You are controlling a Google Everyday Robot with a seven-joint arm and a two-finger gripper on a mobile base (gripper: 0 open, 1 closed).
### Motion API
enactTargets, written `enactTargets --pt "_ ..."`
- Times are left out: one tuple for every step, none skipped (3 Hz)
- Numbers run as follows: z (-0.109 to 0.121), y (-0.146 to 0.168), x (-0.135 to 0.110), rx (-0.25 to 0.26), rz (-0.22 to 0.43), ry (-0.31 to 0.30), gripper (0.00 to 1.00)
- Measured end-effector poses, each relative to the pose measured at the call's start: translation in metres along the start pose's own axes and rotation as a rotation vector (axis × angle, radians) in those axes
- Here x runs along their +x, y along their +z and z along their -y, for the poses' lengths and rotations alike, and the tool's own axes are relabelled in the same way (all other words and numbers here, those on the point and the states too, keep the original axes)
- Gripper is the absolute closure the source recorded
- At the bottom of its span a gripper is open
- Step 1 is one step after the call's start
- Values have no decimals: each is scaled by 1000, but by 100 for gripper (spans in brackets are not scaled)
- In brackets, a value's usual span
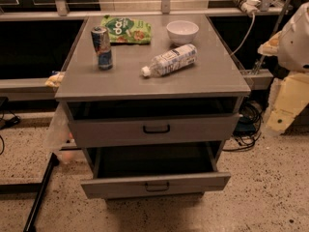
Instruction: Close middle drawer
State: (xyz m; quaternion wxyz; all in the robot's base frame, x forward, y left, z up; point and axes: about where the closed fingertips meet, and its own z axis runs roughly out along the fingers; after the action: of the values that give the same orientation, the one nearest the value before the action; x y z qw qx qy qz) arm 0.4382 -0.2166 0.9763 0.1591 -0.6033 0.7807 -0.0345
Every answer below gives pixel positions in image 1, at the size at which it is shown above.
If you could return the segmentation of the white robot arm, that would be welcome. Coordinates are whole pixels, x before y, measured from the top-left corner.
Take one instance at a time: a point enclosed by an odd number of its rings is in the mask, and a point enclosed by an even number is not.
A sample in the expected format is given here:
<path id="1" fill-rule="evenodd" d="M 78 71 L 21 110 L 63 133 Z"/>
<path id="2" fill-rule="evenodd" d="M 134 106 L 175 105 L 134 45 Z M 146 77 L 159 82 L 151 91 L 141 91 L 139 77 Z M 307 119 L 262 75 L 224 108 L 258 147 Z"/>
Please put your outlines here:
<path id="1" fill-rule="evenodd" d="M 265 128 L 284 133 L 309 104 L 309 2 L 302 4 L 283 29 L 260 45 L 258 52 L 276 56 L 289 71 L 271 84 Z"/>

